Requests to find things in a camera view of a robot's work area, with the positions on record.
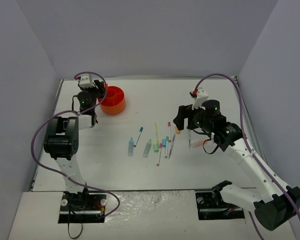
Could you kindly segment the pink-capped white pen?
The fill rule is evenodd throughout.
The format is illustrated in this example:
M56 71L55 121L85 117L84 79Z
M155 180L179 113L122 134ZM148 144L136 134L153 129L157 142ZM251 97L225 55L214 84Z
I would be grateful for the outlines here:
M159 144L159 148L158 148L158 157L157 157L157 163L156 163L157 167L160 166L161 155L162 155L162 143Z

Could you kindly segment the teal-capped white marker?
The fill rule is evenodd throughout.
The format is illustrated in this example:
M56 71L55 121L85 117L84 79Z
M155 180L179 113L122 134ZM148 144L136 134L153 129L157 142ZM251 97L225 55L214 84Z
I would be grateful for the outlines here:
M138 145L138 143L139 143L139 140L140 140L140 137L141 137L141 134L142 134L142 132L143 132L143 127L140 127L140 129L139 129L139 131L138 131L138 135L137 135L137 138L136 138L136 140L135 140L135 142L134 142L134 147L136 148L137 147L137 145Z

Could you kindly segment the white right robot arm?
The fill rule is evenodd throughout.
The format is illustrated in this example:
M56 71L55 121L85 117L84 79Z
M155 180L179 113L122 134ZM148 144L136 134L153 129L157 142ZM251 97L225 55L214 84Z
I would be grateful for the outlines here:
M254 194L225 180L212 188L212 202L219 207L233 204L254 212L258 222L273 231L300 209L300 188L280 179L253 150L241 128L221 114L220 102L206 100L201 107L181 105L173 123L178 130L200 128L219 149L232 158L255 184Z

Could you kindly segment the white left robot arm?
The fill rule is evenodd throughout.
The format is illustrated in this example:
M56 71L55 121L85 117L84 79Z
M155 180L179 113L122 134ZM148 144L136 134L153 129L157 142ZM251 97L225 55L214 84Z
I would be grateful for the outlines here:
M75 110L75 99L79 103L79 116L54 117L46 129L43 148L59 166L65 182L65 192L74 194L72 203L79 209L87 208L91 197L85 193L86 181L82 177L77 152L79 149L79 131L93 128L97 123L94 106L106 93L106 86L100 80L87 80L83 77L78 82L80 92L72 96L71 110Z

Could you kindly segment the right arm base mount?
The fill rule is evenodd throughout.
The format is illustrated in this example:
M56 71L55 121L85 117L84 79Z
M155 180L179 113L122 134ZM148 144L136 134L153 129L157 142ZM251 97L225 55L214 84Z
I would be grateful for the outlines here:
M220 191L232 184L225 180L211 189L195 191L197 216L200 221L244 219L242 208L222 200Z

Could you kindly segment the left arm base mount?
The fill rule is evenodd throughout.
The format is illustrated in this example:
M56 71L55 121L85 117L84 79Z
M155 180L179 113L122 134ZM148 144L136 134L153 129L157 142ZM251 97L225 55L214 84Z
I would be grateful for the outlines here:
M105 222L107 196L100 193L90 193L88 190L78 193L63 192L58 223L67 225L70 239L75 240L83 232L83 224L100 224ZM70 224L79 224L80 232L73 236Z

